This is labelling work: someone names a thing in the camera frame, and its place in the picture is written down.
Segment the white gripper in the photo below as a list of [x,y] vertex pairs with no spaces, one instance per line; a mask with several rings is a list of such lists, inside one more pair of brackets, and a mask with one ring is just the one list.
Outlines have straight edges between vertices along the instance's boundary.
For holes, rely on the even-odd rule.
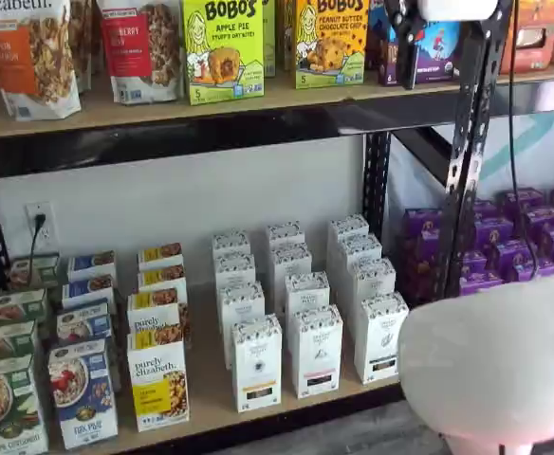
[[397,35],[397,82],[408,90],[416,85],[416,38],[426,21],[481,21],[497,8],[497,0],[386,0],[387,18]]

